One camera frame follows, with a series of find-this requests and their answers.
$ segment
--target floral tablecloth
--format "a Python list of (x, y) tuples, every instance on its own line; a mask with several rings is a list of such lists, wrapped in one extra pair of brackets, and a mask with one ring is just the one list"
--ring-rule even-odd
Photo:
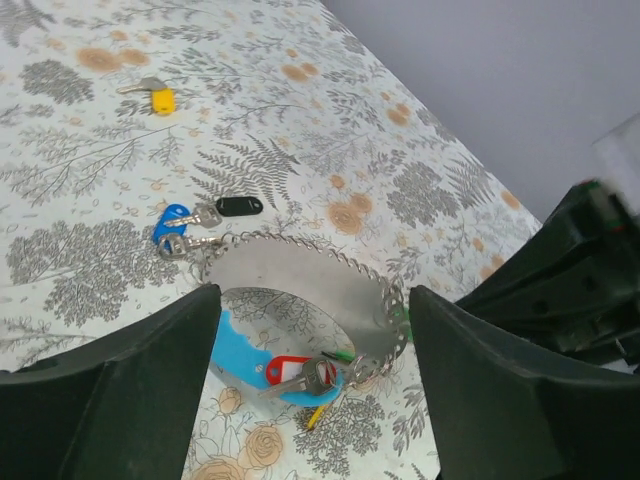
[[(169, 203), (255, 195), (263, 214), (218, 231), (304, 236), (450, 299), (538, 227), (317, 0), (2, 0), (0, 11), (0, 368), (191, 290), (189, 265), (150, 242)], [(174, 114), (151, 114), (146, 93), (116, 93), (145, 76), (175, 91)], [(254, 344), (340, 343), (311, 307), (282, 297), (267, 311), (267, 293), (254, 293), (226, 299)], [(392, 376), (346, 392), (315, 430), (308, 414), (212, 367), (185, 478), (438, 471), (411, 346)]]

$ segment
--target yellow key tag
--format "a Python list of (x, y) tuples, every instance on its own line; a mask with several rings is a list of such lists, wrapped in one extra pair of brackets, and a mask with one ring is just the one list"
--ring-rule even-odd
[(176, 111), (176, 100), (169, 88), (151, 91), (151, 108), (158, 115), (169, 115)]

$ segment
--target metal key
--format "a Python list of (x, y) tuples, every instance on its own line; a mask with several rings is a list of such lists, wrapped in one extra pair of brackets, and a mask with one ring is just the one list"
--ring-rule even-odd
[(131, 85), (129, 87), (122, 87), (116, 90), (117, 93), (131, 93), (131, 92), (139, 92), (139, 91), (158, 91), (165, 90), (167, 88), (167, 84), (162, 80), (156, 77), (145, 77), (136, 85)]
[(158, 240), (158, 253), (167, 259), (184, 258), (191, 250), (218, 244), (219, 237), (192, 238), (178, 233), (167, 233)]
[[(320, 369), (324, 366), (329, 375), (329, 383), (324, 382), (325, 373)], [(302, 365), (300, 375), (286, 382), (273, 385), (259, 393), (264, 398), (279, 397), (283, 393), (309, 392), (314, 397), (327, 393), (336, 385), (336, 376), (331, 363), (323, 357), (314, 357)]]
[(201, 225), (204, 228), (217, 227), (222, 223), (222, 217), (215, 207), (198, 206), (191, 215), (167, 220), (167, 227), (181, 227), (182, 225)]

